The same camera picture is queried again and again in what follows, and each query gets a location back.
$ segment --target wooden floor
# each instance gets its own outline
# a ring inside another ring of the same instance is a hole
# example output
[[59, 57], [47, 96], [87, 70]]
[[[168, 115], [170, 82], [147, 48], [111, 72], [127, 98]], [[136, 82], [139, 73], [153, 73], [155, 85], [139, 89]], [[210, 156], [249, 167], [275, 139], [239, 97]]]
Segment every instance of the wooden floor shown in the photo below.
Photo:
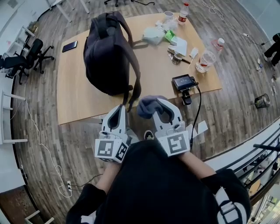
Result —
[[[48, 55], [53, 55], [56, 60], [43, 63], [44, 74], [30, 70], [29, 78], [23, 77], [22, 86], [18, 85], [17, 80], [14, 94], [28, 99], [32, 117], [41, 130], [41, 142], [50, 149], [54, 163], [62, 167], [64, 183], [70, 180], [72, 185], [81, 185], [92, 176], [103, 172], [104, 164], [94, 158], [95, 138], [98, 137], [101, 127], [79, 122], [58, 126], [57, 58], [63, 41], [89, 29], [91, 18], [116, 8], [113, 1], [105, 6], [101, 0], [91, 0], [87, 3], [90, 14], [86, 14], [78, 0], [71, 1], [75, 10], [66, 9], [72, 18], [71, 23], [66, 21], [56, 7], [42, 15], [38, 22], [36, 37], [44, 42], [44, 47], [54, 45]], [[257, 43], [268, 40], [236, 0], [213, 2], [218, 2], [225, 19], [235, 29], [246, 32]], [[131, 17], [167, 10], [178, 12], [182, 6], [179, 0], [155, 0], [155, 3], [155, 6], [143, 6], [120, 0], [117, 9], [124, 17]], [[250, 44], [246, 37], [227, 27], [217, 14], [210, 14], [201, 0], [191, 1], [189, 20], [206, 46], [212, 39], [219, 37], [226, 42], [224, 52], [215, 64], [223, 89], [202, 95], [198, 117], [198, 122], [206, 121], [209, 130], [195, 138], [193, 150], [197, 156], [205, 159], [232, 148], [267, 127], [280, 116], [280, 104], [278, 96], [272, 96], [270, 89], [274, 71], [262, 59], [262, 53], [268, 46], [261, 48]], [[256, 71], [258, 57], [264, 64], [262, 72]], [[276, 91], [280, 93], [279, 86], [276, 86]], [[264, 93], [269, 95], [271, 105], [269, 108], [257, 110], [253, 101]], [[180, 108], [187, 125], [193, 123], [199, 98], [193, 99], [190, 106], [183, 106], [180, 99], [171, 102]], [[13, 108], [16, 108], [18, 103], [14, 101]], [[146, 129], [154, 130], [153, 122], [139, 118], [135, 109], [129, 114], [129, 122], [141, 139]], [[46, 218], [53, 216], [55, 223], [64, 223], [65, 215], [77, 200], [79, 191], [74, 191], [71, 198], [64, 198], [58, 192], [60, 180], [48, 151], [38, 145], [38, 133], [23, 104], [14, 118], [13, 129], [15, 138], [28, 138], [27, 143], [16, 144], [16, 150], [19, 163], [23, 164], [28, 174], [28, 188], [36, 205]], [[65, 187], [62, 192], [69, 195]]]

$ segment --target backpack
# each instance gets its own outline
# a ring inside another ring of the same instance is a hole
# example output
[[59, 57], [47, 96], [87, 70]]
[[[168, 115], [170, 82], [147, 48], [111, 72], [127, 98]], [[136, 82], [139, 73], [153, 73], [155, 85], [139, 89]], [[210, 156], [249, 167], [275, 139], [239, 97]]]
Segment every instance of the backpack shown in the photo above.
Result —
[[[128, 42], [121, 26], [128, 34]], [[91, 20], [91, 28], [84, 45], [84, 63], [88, 80], [100, 91], [110, 95], [124, 93], [123, 105], [127, 103], [129, 91], [130, 64], [136, 81], [129, 110], [141, 94], [140, 69], [133, 52], [131, 31], [120, 12], [103, 13]]]

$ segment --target plastic bottle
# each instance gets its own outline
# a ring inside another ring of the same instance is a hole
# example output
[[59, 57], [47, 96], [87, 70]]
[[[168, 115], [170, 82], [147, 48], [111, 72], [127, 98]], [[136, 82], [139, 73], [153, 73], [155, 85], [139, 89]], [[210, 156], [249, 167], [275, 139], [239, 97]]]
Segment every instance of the plastic bottle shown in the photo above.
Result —
[[219, 38], [218, 40], [213, 40], [211, 44], [212, 45], [202, 53], [199, 61], [196, 63], [196, 70], [201, 73], [207, 72], [210, 66], [216, 62], [224, 49], [224, 39]]
[[179, 18], [178, 18], [178, 23], [180, 25], [185, 24], [185, 21], [188, 17], [188, 14], [189, 14], [189, 3], [185, 2], [183, 7], [180, 10], [180, 15], [179, 15]]

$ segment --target cup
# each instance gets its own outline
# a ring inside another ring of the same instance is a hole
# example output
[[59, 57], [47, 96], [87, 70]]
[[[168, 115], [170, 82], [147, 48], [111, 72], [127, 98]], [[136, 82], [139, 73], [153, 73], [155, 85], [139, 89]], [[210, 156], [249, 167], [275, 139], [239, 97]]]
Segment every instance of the cup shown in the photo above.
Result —
[[164, 22], [166, 22], [166, 21], [168, 21], [168, 20], [173, 19], [174, 14], [173, 14], [173, 12], [171, 12], [171, 11], [165, 11], [165, 12], [164, 12], [164, 16], [165, 16]]

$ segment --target person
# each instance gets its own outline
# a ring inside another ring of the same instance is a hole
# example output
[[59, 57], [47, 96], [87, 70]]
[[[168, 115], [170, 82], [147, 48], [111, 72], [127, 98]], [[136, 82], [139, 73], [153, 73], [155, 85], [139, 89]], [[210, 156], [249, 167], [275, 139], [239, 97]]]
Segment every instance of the person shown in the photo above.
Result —
[[95, 224], [214, 224], [221, 186], [244, 207], [248, 221], [249, 195], [232, 170], [216, 173], [190, 152], [167, 157], [151, 132], [145, 137], [149, 140], [130, 145], [122, 164], [109, 163], [96, 186], [84, 186], [66, 224], [81, 223], [81, 216], [94, 211]]
[[273, 36], [273, 40], [275, 43], [264, 52], [263, 57], [265, 61], [268, 61], [268, 58], [272, 57], [273, 53], [276, 52], [275, 56], [271, 60], [272, 66], [275, 69], [275, 66], [280, 61], [280, 33], [275, 34]]

